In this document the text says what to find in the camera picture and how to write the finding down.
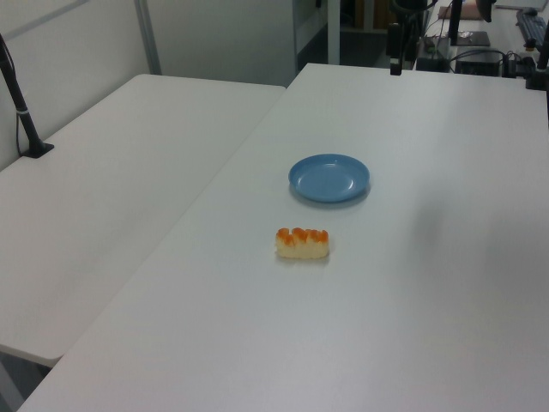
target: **desk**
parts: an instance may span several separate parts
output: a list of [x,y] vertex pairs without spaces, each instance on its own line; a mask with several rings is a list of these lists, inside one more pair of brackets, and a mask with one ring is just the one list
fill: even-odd
[[[322,152],[369,195],[296,198]],[[548,188],[544,93],[308,65],[21,412],[545,412]],[[329,258],[277,258],[284,226]]]
[[0,173],[0,350],[47,366],[284,88],[138,76]]

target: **table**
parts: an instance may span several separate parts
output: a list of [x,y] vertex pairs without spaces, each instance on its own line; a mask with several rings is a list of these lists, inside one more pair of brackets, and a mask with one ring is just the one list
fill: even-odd
[[78,340],[284,88],[138,76],[0,173],[0,351]]
[[[309,64],[21,412],[545,411],[548,149],[519,82]],[[367,197],[292,194],[324,152]]]

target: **plate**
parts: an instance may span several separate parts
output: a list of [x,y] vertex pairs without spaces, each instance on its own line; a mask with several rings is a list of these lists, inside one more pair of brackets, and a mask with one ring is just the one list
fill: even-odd
[[364,193],[370,171],[343,154],[317,154],[290,169],[290,184],[301,196],[324,203],[343,202]]

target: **black cable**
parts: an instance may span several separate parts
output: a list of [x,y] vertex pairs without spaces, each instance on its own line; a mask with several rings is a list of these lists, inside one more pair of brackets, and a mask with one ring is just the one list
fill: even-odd
[[507,55],[505,53],[503,53],[502,51],[500,50],[493,50],[493,49],[482,49],[482,50],[479,50],[479,49],[476,49],[476,50],[469,50],[469,51],[465,51],[463,53],[460,53],[458,54],[457,56],[455,56],[454,58],[451,58],[448,63],[451,63],[451,62],[454,62],[460,58],[468,58],[469,56],[475,56],[477,54],[484,54],[484,53],[499,53],[501,54],[504,58],[507,57]]
[[[11,57],[11,53],[9,53],[9,48],[6,46],[6,42],[3,40],[3,37],[1,34],[0,34],[0,45],[8,55],[9,65],[11,66],[11,69],[14,71],[14,77],[17,77],[17,75],[15,74],[14,59]],[[19,113],[18,112],[15,112],[15,146],[17,147],[17,154],[19,155],[19,157],[21,157],[22,156],[21,148],[19,146]]]
[[437,23],[440,20],[440,17],[438,17],[433,23],[431,23],[427,28],[425,29],[425,34],[429,31],[429,29],[432,27],[433,24]]
[[22,157],[21,148],[19,147],[19,113],[15,114],[15,146],[17,146],[17,154]]

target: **white wall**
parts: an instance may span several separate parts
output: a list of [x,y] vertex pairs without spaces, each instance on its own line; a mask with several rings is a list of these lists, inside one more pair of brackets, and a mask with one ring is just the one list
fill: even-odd
[[295,0],[296,47],[298,53],[328,24],[328,1],[316,7],[315,0]]
[[[90,0],[6,43],[42,139],[149,72],[134,0]],[[0,170],[16,158],[15,108],[2,78]]]
[[148,9],[164,75],[280,86],[296,76],[293,0],[148,0]]

